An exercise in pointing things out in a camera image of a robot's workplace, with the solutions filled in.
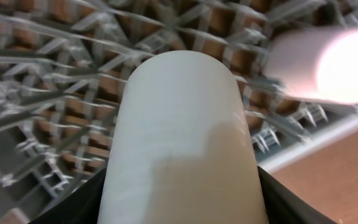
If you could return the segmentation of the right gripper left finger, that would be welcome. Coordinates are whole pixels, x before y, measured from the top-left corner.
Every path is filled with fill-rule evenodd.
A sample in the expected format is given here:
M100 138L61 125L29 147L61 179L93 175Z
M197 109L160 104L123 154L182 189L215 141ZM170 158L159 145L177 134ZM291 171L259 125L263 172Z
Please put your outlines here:
M97 224L106 169L29 224Z

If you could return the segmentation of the white cup green inside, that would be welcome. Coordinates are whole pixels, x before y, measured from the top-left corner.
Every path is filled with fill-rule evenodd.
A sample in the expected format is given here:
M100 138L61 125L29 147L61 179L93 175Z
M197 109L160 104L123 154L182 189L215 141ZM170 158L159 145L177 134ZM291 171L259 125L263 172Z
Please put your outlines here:
M187 50L142 63L124 89L98 222L267 221L233 74Z

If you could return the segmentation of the white cup pink inside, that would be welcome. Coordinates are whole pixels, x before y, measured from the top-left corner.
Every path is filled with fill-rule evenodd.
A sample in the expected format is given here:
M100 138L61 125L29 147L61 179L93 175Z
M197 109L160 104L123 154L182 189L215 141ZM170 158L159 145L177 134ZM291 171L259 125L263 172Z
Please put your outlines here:
M358 104L358 27L294 30L269 48L263 74L284 96L318 103Z

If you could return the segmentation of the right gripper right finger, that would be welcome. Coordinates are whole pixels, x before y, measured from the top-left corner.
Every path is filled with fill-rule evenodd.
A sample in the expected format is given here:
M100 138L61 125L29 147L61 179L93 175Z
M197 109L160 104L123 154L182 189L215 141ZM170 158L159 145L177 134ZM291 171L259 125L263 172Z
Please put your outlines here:
M297 197L263 168L258 166L257 169L270 224L336 224Z

